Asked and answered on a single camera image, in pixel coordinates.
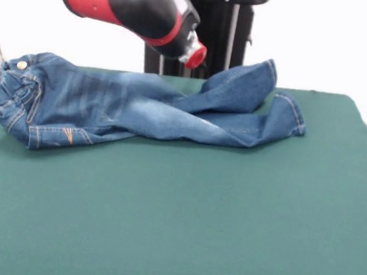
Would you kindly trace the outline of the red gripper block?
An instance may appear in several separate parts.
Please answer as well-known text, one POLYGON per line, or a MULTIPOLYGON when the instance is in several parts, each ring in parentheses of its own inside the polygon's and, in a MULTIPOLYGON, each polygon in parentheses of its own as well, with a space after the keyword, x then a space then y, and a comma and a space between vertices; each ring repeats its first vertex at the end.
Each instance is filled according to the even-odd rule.
POLYGON ((186 53, 184 66, 188 69, 199 67, 205 60, 207 48, 201 42, 195 42, 186 53))

